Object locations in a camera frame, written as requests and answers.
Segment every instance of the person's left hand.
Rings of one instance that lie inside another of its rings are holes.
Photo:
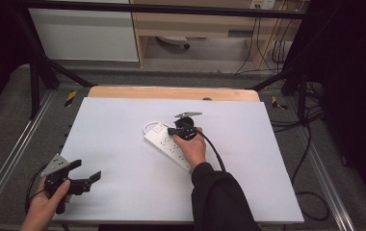
[[[44,181],[45,177],[39,182],[37,192],[44,190]],[[30,210],[26,219],[24,219],[20,230],[45,230],[48,226],[48,223],[53,218],[61,199],[68,192],[69,185],[69,180],[63,182],[63,184],[57,189],[51,198],[47,197],[47,192],[41,192],[37,194],[31,202]]]

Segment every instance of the black sleeve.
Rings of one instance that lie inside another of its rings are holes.
[[[192,174],[193,217],[196,231],[261,230],[256,224],[243,190],[227,172],[199,164]]]

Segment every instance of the floor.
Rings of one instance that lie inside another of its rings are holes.
[[[246,72],[235,75],[247,57],[247,48],[243,40],[238,39],[189,39],[191,48],[164,44],[156,38],[149,40],[145,66],[138,68],[130,64],[93,64],[87,68],[74,64],[74,72],[81,77],[100,85],[140,85],[140,86],[178,86],[205,88],[243,89],[268,78],[272,71]],[[267,60],[274,69],[276,64]],[[242,70],[253,70],[252,62],[248,61]],[[49,161],[51,155],[60,152],[65,144],[65,134],[70,132],[70,125],[76,116],[82,98],[88,89],[75,86],[65,77],[59,76],[62,86],[51,93],[51,104],[46,109],[38,128],[31,135],[31,140],[21,152],[21,159],[9,176],[4,189],[0,192],[0,230],[17,230],[24,218],[23,197],[32,172],[42,163]],[[292,108],[296,98],[282,97],[279,89],[283,82],[278,81],[259,95],[265,102],[271,120],[294,121]],[[64,107],[67,96],[77,90],[77,96],[71,107]],[[0,99],[0,168],[9,159],[15,143],[28,124],[30,113],[30,84],[28,69],[20,68],[13,75]],[[273,107],[273,96],[277,104]],[[327,129],[326,122],[316,120],[311,124],[312,141],[315,151],[319,154],[327,173],[340,195],[346,212],[352,220],[355,230],[366,230],[366,188],[354,168],[341,164],[337,145]],[[304,131],[294,128],[286,132],[275,133],[282,158],[290,176],[293,174],[301,154],[306,148]],[[326,197],[320,176],[314,167],[314,159],[307,158],[296,178],[295,190],[312,191]],[[311,196],[298,196],[301,208],[315,217],[322,217],[325,208],[321,201]],[[263,230],[341,230],[337,218],[330,214],[325,221],[305,218],[304,224],[262,225]],[[96,225],[70,225],[71,230],[96,230]]]

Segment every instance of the white wall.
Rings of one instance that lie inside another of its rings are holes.
[[[128,0],[71,0],[128,3]],[[137,62],[130,13],[30,9],[45,53],[56,60]]]

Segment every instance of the wall socket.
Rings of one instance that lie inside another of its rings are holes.
[[[274,3],[275,0],[252,0],[249,8],[257,10],[272,10]]]
[[[158,123],[144,135],[144,138],[173,162],[190,171],[190,165],[184,158],[182,150],[168,134],[168,126]]]

